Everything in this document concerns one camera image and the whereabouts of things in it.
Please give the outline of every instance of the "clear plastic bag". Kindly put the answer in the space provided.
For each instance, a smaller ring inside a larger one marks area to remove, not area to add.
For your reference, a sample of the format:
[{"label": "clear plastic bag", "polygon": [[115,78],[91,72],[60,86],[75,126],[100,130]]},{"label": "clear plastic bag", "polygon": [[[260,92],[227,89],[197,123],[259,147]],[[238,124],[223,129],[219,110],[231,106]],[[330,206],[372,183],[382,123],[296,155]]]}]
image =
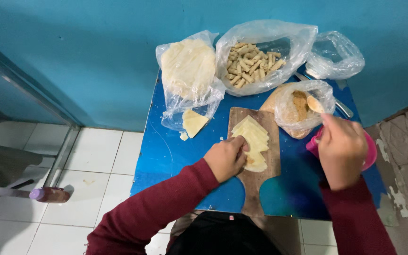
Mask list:
[{"label": "clear plastic bag", "polygon": [[[210,65],[215,68],[215,49],[212,44],[217,36],[218,33],[213,34],[205,30],[178,43],[157,46],[156,58],[162,69],[161,80],[166,106],[161,119],[163,126],[184,131],[182,113],[187,109],[209,119],[214,115],[226,89],[223,82],[215,77],[214,71],[211,74],[212,70],[207,68]],[[162,66],[162,56],[165,52],[169,58],[163,58],[167,66]]]},{"label": "clear plastic bag", "polygon": [[307,96],[315,97],[325,110],[325,113],[333,114],[335,111],[335,97],[333,88],[321,80],[301,81],[289,85],[275,98],[275,121],[294,138],[301,139],[308,135],[310,130],[322,123],[320,113],[307,111],[306,119],[298,120],[298,111],[293,103],[292,93],[303,91]]},{"label": "clear plastic bag", "polygon": [[319,33],[308,55],[306,72],[316,79],[343,80],[365,66],[360,50],[337,31]]},{"label": "clear plastic bag", "polygon": [[[246,96],[271,90],[286,82],[302,65],[311,50],[317,26],[284,22],[281,20],[253,20],[232,27],[216,44],[217,77],[226,86],[226,92],[233,96]],[[264,53],[281,53],[286,65],[266,75],[264,81],[245,84],[240,89],[230,84],[226,63],[231,47],[236,43],[256,44]]]}]

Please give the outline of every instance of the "bottle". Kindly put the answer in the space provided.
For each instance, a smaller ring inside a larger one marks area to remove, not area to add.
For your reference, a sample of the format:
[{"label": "bottle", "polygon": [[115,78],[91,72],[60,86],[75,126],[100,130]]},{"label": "bottle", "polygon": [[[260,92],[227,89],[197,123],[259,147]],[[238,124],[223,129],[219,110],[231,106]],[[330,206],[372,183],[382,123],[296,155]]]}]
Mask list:
[{"label": "bottle", "polygon": [[30,193],[30,199],[47,203],[65,203],[70,199],[70,193],[63,188],[42,187],[33,189]]}]

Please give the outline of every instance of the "wooden cutting board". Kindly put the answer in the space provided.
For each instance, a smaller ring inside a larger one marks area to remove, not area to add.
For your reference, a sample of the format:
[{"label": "wooden cutting board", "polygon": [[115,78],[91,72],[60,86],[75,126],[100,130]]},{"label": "wooden cutting board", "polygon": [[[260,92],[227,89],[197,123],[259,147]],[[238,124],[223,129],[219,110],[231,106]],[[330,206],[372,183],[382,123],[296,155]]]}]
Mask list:
[{"label": "wooden cutting board", "polygon": [[237,175],[245,187],[245,203],[243,204],[242,213],[249,217],[262,217],[264,216],[264,210],[259,200],[259,189],[264,181],[281,174],[280,139],[275,115],[240,107],[232,107],[229,114],[228,138],[232,136],[231,130],[234,126],[245,119],[247,115],[253,117],[268,132],[269,149],[261,152],[267,164],[267,169],[262,172],[252,172],[244,169]]}]

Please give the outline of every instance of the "purple bottle cap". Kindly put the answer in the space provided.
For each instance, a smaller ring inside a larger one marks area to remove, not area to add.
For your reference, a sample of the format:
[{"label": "purple bottle cap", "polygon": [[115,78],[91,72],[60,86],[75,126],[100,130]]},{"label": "purple bottle cap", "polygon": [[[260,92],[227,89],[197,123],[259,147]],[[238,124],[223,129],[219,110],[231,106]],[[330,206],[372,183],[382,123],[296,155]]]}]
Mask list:
[{"label": "purple bottle cap", "polygon": [[42,188],[33,189],[30,193],[30,199],[39,200],[43,198],[44,195],[45,195],[45,191]]}]

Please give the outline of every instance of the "pink cup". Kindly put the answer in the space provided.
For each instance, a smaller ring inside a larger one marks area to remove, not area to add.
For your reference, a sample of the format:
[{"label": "pink cup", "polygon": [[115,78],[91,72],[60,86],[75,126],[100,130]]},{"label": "pink cup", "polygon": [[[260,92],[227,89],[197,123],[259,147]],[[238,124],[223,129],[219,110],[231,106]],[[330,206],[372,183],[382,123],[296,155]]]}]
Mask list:
[{"label": "pink cup", "polygon": [[[311,138],[311,141],[309,141],[309,143],[306,144],[306,149],[309,150],[309,152],[311,152],[313,155],[315,155],[316,158],[319,158],[319,150],[317,149],[316,139],[320,138],[323,130],[324,126],[321,126],[320,129],[317,131],[316,135],[313,136]],[[371,138],[371,136],[368,135],[368,133],[366,133],[366,131],[364,132],[366,142],[368,143],[368,153],[366,154],[365,163],[363,164],[362,171],[365,171],[370,166],[372,166],[375,163],[375,160],[377,159],[377,148],[375,146],[374,140]]]}]

